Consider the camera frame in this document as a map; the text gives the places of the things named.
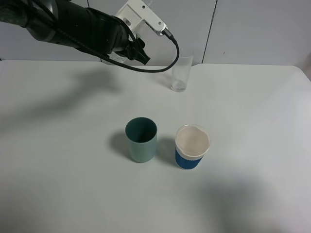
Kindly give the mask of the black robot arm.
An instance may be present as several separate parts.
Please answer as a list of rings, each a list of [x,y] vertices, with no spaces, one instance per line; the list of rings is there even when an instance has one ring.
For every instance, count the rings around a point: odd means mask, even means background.
[[[2,0],[1,22],[27,29],[38,41],[108,59],[112,53],[147,64],[145,43],[121,19],[70,0]]]

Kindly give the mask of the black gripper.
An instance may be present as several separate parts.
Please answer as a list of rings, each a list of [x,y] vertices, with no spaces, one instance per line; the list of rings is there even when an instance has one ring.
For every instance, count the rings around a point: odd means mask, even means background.
[[[86,32],[81,34],[80,41],[101,54],[124,50],[129,44],[129,34],[121,21],[93,8],[87,8],[86,12]],[[137,46],[132,43],[126,47],[127,58],[146,65],[150,57],[144,51],[145,43],[140,37],[136,38],[136,42]]]

